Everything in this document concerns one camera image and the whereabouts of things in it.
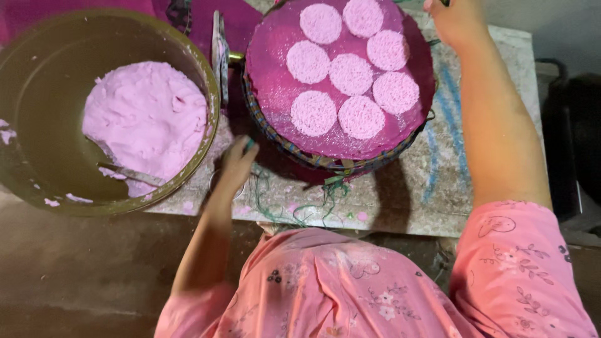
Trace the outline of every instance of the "green string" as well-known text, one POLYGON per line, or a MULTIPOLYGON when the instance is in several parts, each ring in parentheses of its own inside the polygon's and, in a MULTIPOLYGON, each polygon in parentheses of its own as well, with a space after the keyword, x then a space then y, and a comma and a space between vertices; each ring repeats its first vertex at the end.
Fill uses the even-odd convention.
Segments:
POLYGON ((258 211, 263 216, 265 216, 265 218, 270 220, 271 222, 294 224, 299 227, 308 227, 311 224, 307 223, 307 219, 309 217, 311 217, 312 215, 314 215, 314 213, 308 215, 305 218, 297 217, 297 213, 300 210, 308 208, 308 207, 316 207, 321 210, 325 210, 327 208, 326 214, 322 217, 322 224, 324 227, 327 226, 326 219, 330 215, 334 215, 342 221, 342 218, 340 218, 338 215, 332 213, 332 211, 334 211, 334 208, 337 205, 336 201, 340 200, 341 198, 345 198, 350 191, 349 186, 346 185, 342 180, 338 180, 331 184, 322 185, 323 203, 321 205, 306 204, 303 206, 299 206, 292 212, 293 218, 289 218, 289 217, 284 216, 284 207, 282 207, 281 205, 279 205, 279 204, 265 205, 261 201, 266 194, 270 193, 270 182, 269 182, 270 180, 269 179, 270 179, 270 174, 265 169, 261 169, 261 171, 259 172, 259 174, 257 176, 257 180, 255 183, 255 200, 257 203, 258 211), (279 211, 277 211, 275 213, 272 212, 274 206, 279 207, 279 211))

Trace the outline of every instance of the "pink rice dough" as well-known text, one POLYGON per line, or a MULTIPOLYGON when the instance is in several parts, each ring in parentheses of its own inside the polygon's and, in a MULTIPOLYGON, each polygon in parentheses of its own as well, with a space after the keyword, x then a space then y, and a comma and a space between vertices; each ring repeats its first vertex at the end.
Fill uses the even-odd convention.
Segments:
POLYGON ((419 100, 419 86, 406 73, 389 72, 376 79, 373 94, 382 109, 401 115, 419 100))
POLYGON ((300 13, 300 28, 315 43, 332 43, 342 31, 342 17, 330 5, 310 5, 300 13))
POLYGON ((330 81, 344 94, 362 95, 373 83, 373 72, 367 60, 355 54, 340 54, 330 65, 330 81))
POLYGON ((399 70, 409 59, 409 46, 401 34, 385 29, 367 40, 367 56, 379 69, 399 70))
POLYGON ((336 105, 326 93, 306 91, 292 103, 290 117, 292 124, 303 134, 323 135, 336 122, 336 105))
POLYGON ((294 44, 286 56, 292 76, 304 84, 316 84, 326 78, 330 69, 328 54, 309 40, 294 44))
POLYGON ((371 37, 384 23, 384 14, 375 0, 350 0, 342 17, 349 31, 358 37, 371 37))
POLYGON ((338 111, 338 122, 345 133, 359 140, 372 138, 384 128, 384 112, 367 96, 353 96, 338 111))
MULTIPOLYGON (((324 155, 332 158, 369 159, 381 152, 393 149, 399 142, 418 128, 428 114, 434 96, 434 76, 430 46, 424 39, 417 23, 391 0, 375 0, 382 9, 384 20, 382 29, 399 32, 407 40, 412 57, 399 72, 406 72, 419 85, 417 104, 402 115, 384 113, 385 124, 373 138, 360 140, 345 133, 335 121, 327 133, 311 137, 303 134, 291 120, 290 111, 294 100, 306 91, 316 90, 326 93, 336 109, 349 99, 329 80, 316 84, 304 84, 295 80, 286 67, 288 50, 297 42, 307 40, 299 24, 299 15, 310 5, 326 4, 342 13, 346 1, 342 0, 293 0, 271 11, 263 18, 254 31, 246 51, 246 71, 251 81, 251 90, 265 116, 265 120, 291 143, 303 152, 324 155)), ((333 60, 340 54, 355 54, 369 63, 367 39, 357 37, 342 25, 340 37, 328 45, 319 45, 333 60)), ((386 73, 371 65, 373 79, 386 73)), ((372 89, 364 94, 374 100, 372 89)))

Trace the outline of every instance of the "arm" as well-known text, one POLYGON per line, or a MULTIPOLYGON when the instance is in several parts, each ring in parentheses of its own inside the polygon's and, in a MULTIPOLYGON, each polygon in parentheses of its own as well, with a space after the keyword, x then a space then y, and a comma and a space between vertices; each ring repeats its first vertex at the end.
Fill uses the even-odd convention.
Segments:
POLYGON ((259 151, 252 146, 243 150, 250 139, 239 138, 225 156, 223 174, 203 212, 198 227, 182 258, 171 295, 190 290, 208 289, 224 279, 230 247, 231 202, 244 184, 259 151))
POLYGON ((424 5, 462 69, 463 136, 474 207, 525 200, 551 206, 540 140, 484 21, 480 0, 424 5))

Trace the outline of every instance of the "pink rice cracker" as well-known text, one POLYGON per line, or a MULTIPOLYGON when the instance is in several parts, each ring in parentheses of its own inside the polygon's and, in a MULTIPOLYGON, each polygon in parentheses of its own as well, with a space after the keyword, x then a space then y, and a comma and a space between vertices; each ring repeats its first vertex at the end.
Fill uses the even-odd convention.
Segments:
POLYGON ((323 135, 336 122, 336 105, 328 94, 309 90, 294 100, 290 118, 303 134, 311 137, 323 135))
POLYGON ((409 46, 400 33, 386 29, 367 40, 367 57, 379 69, 399 70, 409 59, 409 46))
POLYGON ((419 86, 408 74, 388 72, 376 79, 373 94, 382 109, 401 115, 417 103, 419 86))
POLYGON ((344 23, 358 37, 371 37, 379 32, 384 14, 375 0, 350 0, 342 11, 344 23))
POLYGON ((301 11, 300 28, 309 40, 326 45, 340 36, 342 17, 330 5, 313 4, 301 11))
POLYGON ((385 120, 384 112, 367 96, 351 97, 338 111, 342 130, 359 140, 376 136, 384 128, 385 120))
POLYGON ((316 84, 328 75, 330 58, 326 51, 309 40, 294 44, 286 56, 292 77, 304 84, 316 84))
POLYGON ((373 71, 367 60, 355 54, 340 54, 330 65, 330 81, 343 94, 362 95, 373 83, 373 71))

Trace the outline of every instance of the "round woven basket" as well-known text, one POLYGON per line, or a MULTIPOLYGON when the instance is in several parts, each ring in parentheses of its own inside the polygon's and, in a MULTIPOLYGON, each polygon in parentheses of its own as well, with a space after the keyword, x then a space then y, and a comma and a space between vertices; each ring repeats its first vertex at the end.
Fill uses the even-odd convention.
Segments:
MULTIPOLYGON (((265 14, 265 16, 269 15, 269 13, 273 12, 274 10, 280 9, 285 2, 287 1, 281 1, 280 3, 272 7, 265 14)), ((246 60, 243 60, 242 65, 242 91, 244 93, 246 106, 251 113, 252 119, 256 122, 257 126, 262 131, 262 133, 265 134, 265 136, 267 136, 268 139, 270 139, 276 144, 280 152, 288 156, 296 163, 311 169, 324 170, 328 173, 332 173, 341 177, 363 174, 376 170, 398 158, 398 156, 405 149, 409 148, 411 144, 413 144, 417 135, 419 135, 419 133, 424 130, 426 123, 429 120, 433 119, 433 117, 426 118, 424 120, 424 123, 419 125, 415 130, 413 130, 409 134, 409 136, 407 136, 407 138, 405 138, 403 141, 397 144, 394 148, 385 152, 381 152, 376 157, 370 159, 342 159, 332 158, 320 154, 307 153, 302 151, 294 143, 286 139, 286 137, 280 135, 275 130, 275 128, 273 128, 273 126, 271 126, 271 124, 269 124, 269 122, 265 119, 265 116, 261 111, 261 107, 258 104, 257 98, 255 97, 252 90, 252 79, 246 71, 246 60)))

